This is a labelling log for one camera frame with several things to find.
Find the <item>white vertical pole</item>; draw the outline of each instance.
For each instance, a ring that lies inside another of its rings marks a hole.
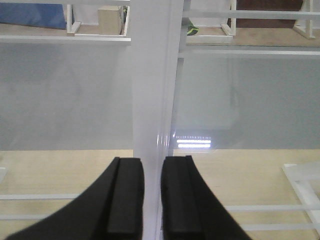
[[[237,0],[231,0],[231,10],[237,10]],[[235,36],[237,34],[237,19],[231,18],[231,34]]]
[[[161,232],[160,175],[168,153],[183,0],[133,0],[133,155],[144,168],[143,240]]]
[[[307,0],[307,11],[313,12],[314,11],[314,0]],[[308,38],[312,38],[313,36],[313,21],[307,20],[305,25],[305,31]]]
[[[72,29],[72,5],[66,5],[66,32],[71,33]]]

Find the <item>black rubber pad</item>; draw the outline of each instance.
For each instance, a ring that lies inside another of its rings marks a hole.
[[[134,236],[130,239],[138,240],[142,235],[142,218],[136,216],[142,215],[143,178],[138,158],[116,157],[80,196],[51,216],[10,235],[7,240],[111,240],[114,238],[108,236],[108,226],[119,229],[118,236],[123,239],[127,237],[123,229],[130,229],[131,236]],[[136,195],[134,191],[128,193],[128,198],[135,200],[129,207],[124,206],[121,212],[125,216],[121,218],[123,221],[111,214],[113,206],[119,207],[115,204],[115,196],[121,203],[128,201],[126,195],[118,194],[118,185],[126,189],[140,189],[135,191]]]
[[[141,162],[122,158],[106,228],[107,239],[138,240],[141,237],[144,185]]]
[[[211,192],[191,156],[167,157],[161,175],[165,240],[250,240]]]

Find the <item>transparent acrylic panel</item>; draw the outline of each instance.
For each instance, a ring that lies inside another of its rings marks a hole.
[[[123,38],[128,33],[130,8],[113,5],[0,3],[0,13],[0,36]]]
[[[184,8],[198,32],[188,41],[189,45],[231,45],[231,46],[320,46],[320,18],[308,19],[298,16],[319,14],[320,2],[316,0],[191,0]],[[228,16],[229,10],[247,11],[242,16]],[[267,13],[284,12],[295,17],[278,15],[263,16],[255,11]],[[232,37],[228,41],[222,36]]]
[[[1,43],[0,62],[3,239],[82,193],[114,157],[132,157],[133,120],[130,47]],[[69,197],[3,200],[57,194]]]
[[[282,167],[319,161],[320,60],[203,53],[179,60],[171,125],[173,154],[192,155],[227,209],[301,204]],[[317,184],[312,186],[319,190]],[[241,226],[311,222],[301,210],[231,214]],[[319,239],[315,230],[248,234],[261,240]]]

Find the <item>white bracket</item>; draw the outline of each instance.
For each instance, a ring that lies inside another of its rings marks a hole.
[[[231,10],[237,10],[237,0],[230,0]],[[235,36],[237,34],[237,19],[231,18],[231,27],[228,24],[221,24],[221,28],[227,36]]]
[[[282,169],[303,205],[320,206],[320,199],[309,183],[310,180],[320,180],[320,161],[285,164]],[[320,235],[320,210],[307,210],[306,213]]]
[[[80,21],[75,21],[72,23],[72,5],[66,5],[66,35],[74,36],[75,33],[79,30],[81,25]]]
[[[5,167],[0,167],[0,184],[4,180],[6,174],[7,174],[7,169]]]
[[[312,13],[314,11],[314,0],[303,0],[302,8],[304,12]],[[293,30],[295,30],[300,35],[304,36],[306,39],[312,40],[316,37],[313,35],[313,21],[306,20],[305,27],[301,26],[301,20],[295,21]]]

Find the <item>white shelf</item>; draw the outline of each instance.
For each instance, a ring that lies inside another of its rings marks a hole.
[[[217,58],[247,59],[313,59],[320,60],[317,47],[263,47],[263,46],[187,46],[179,58],[193,55],[213,55]]]
[[[130,0],[3,0],[1,3],[130,6]]]
[[[56,0],[49,0],[50,3],[61,3]],[[43,1],[30,1],[31,3],[39,3]],[[129,0],[104,0],[104,1],[96,1],[93,0],[90,4],[98,3],[101,4],[109,4],[109,5],[123,5],[128,6],[130,5]],[[71,31],[68,32],[68,25],[67,30],[65,30],[65,34],[62,34],[62,30],[57,30],[59,32],[52,33],[48,32],[49,35],[46,35],[46,32],[41,32],[39,28],[37,29],[37,34],[26,34],[23,33],[21,35],[17,35],[16,32],[13,34],[11,31],[3,32],[4,35],[0,35],[0,43],[12,43],[12,44],[90,44],[90,45],[113,45],[113,46],[129,46],[131,45],[131,38],[128,37],[127,33],[129,30],[129,22],[130,22],[130,7],[128,7],[127,19],[124,26],[124,31],[122,35],[101,35],[101,34],[85,34],[85,33],[77,33],[78,29],[81,26],[80,22],[75,22],[71,25]]]
[[[74,37],[74,36],[26,36],[0,35],[0,43],[11,44],[94,44],[129,46],[129,37]]]

